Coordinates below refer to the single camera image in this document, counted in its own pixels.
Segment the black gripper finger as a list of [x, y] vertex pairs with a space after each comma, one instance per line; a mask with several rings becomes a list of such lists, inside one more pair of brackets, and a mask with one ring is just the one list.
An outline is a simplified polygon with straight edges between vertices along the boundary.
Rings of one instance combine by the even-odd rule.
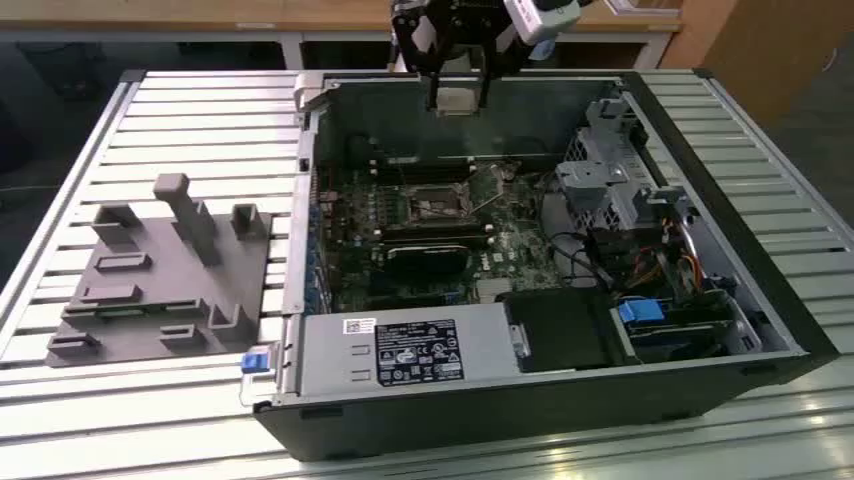
[[482, 50], [478, 107], [486, 108], [491, 82], [518, 70], [516, 29], [511, 21], [480, 20], [478, 43]]
[[396, 12], [391, 25], [406, 68], [416, 73], [428, 85], [426, 108], [428, 111], [435, 110], [439, 72], [443, 65], [436, 29], [423, 12]]

